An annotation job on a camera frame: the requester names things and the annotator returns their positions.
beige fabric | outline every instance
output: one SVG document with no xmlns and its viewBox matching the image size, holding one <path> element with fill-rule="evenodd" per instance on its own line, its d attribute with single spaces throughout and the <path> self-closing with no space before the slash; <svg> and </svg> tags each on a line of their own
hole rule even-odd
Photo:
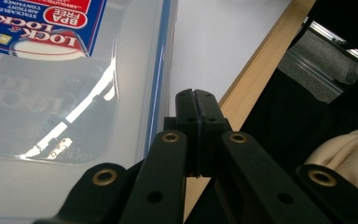
<svg viewBox="0 0 358 224">
<path fill-rule="evenodd" d="M 310 155 L 306 164 L 335 170 L 358 188 L 358 131 L 325 142 Z"/>
</svg>

metal grommet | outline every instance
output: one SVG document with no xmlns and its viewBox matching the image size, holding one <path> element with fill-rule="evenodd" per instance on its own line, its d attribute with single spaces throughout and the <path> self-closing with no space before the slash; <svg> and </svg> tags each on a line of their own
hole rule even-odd
<svg viewBox="0 0 358 224">
<path fill-rule="evenodd" d="M 337 184 L 334 177 L 321 170 L 310 170 L 308 176 L 313 182 L 325 187 L 334 187 Z"/>
<path fill-rule="evenodd" d="M 106 186 L 115 182 L 117 178 L 117 172 L 112 169 L 102 169 L 95 173 L 92 177 L 92 183 L 96 186 Z"/>
<path fill-rule="evenodd" d="M 236 143 L 245 143 L 246 137 L 240 133 L 233 133 L 229 136 L 229 140 L 236 142 Z"/>
<path fill-rule="evenodd" d="M 179 135 L 177 133 L 166 133 L 162 135 L 162 140 L 165 142 L 176 142 L 179 140 Z"/>
</svg>

clear plastic container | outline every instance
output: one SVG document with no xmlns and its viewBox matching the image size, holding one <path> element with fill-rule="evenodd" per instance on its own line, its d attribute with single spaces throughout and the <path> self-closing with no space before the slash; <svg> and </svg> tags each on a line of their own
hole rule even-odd
<svg viewBox="0 0 358 224">
<path fill-rule="evenodd" d="M 0 223 L 52 217 L 90 167 L 145 156 L 168 113 L 176 8 L 0 0 Z"/>
</svg>

label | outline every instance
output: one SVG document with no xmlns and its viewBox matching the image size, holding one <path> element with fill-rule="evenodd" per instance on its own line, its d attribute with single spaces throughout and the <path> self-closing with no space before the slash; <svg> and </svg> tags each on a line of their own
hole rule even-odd
<svg viewBox="0 0 358 224">
<path fill-rule="evenodd" d="M 0 52 L 61 61 L 92 55 L 105 0 L 0 0 Z"/>
</svg>

white table surface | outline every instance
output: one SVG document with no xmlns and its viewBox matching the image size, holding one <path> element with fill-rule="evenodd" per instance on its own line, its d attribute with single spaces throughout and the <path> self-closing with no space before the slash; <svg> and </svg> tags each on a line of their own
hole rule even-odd
<svg viewBox="0 0 358 224">
<path fill-rule="evenodd" d="M 179 0 L 173 41 L 170 116 L 186 89 L 219 101 L 290 0 Z"/>
</svg>

